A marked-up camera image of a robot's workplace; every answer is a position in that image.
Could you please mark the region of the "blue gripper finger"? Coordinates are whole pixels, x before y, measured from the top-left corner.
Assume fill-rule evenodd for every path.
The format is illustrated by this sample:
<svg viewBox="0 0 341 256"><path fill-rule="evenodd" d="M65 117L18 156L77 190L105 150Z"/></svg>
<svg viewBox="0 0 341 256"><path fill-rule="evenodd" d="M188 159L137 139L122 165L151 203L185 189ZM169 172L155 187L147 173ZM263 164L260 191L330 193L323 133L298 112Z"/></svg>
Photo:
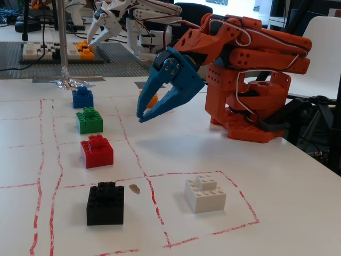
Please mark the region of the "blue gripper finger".
<svg viewBox="0 0 341 256"><path fill-rule="evenodd" d="M186 103L186 97L179 90L173 87L162 99L158 100L152 108L148 104L152 101L156 91L145 87L139 95L139 122L147 122L159 115L162 115L176 107Z"/></svg>
<svg viewBox="0 0 341 256"><path fill-rule="evenodd" d="M163 62L155 60L150 70L150 76L147 79L144 88L147 87L147 89L156 91L157 93L163 84L170 83L177 75L177 64L178 61L174 58L167 58ZM139 117L139 99L137 102L136 116Z"/></svg>

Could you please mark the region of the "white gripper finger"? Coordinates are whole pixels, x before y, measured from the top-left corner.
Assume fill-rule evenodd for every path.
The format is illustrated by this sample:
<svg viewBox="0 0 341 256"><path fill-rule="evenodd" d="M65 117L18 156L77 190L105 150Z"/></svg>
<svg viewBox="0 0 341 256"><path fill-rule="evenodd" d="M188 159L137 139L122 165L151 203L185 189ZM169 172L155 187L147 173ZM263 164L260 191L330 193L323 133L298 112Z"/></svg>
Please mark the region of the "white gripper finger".
<svg viewBox="0 0 341 256"><path fill-rule="evenodd" d="M115 37L115 31L112 28L105 28L98 36L96 36L96 38L93 38L92 41L89 41L89 46L101 43L106 39L110 39L111 37Z"/></svg>
<svg viewBox="0 0 341 256"><path fill-rule="evenodd" d="M92 23L91 23L90 28L89 28L89 30L87 32L87 40L88 41L92 41L93 40L93 36L97 32L97 30L101 26L104 26L106 21L107 21L106 17L95 17L95 16L93 17Z"/></svg>

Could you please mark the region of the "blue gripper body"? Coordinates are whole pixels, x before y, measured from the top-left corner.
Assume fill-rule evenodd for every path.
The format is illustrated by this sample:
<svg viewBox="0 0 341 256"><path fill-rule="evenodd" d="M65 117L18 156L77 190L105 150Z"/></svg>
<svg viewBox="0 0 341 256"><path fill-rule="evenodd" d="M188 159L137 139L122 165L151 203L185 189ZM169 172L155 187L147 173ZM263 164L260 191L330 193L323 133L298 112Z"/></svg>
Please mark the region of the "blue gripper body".
<svg viewBox="0 0 341 256"><path fill-rule="evenodd" d="M197 73L195 62L186 54L177 52L169 47L159 53L155 60L159 62L165 61L167 58L174 58L178 61L177 75L172 79L170 84L175 87L186 97L186 103L189 102L205 85L202 78Z"/></svg>

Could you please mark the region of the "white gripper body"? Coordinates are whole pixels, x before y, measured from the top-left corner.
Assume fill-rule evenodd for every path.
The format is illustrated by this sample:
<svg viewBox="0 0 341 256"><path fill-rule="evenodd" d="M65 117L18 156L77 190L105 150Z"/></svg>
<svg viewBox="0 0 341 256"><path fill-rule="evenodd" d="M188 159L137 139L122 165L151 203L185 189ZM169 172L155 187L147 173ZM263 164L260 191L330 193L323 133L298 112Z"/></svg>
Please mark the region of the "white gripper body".
<svg viewBox="0 0 341 256"><path fill-rule="evenodd" d="M96 7L95 17L106 17L107 21L104 26L101 26L103 31L105 28L113 29L115 31L115 37L122 31L123 16L127 11L127 8L131 4L130 1L112 1L107 3L106 1L97 1L94 5Z"/></svg>

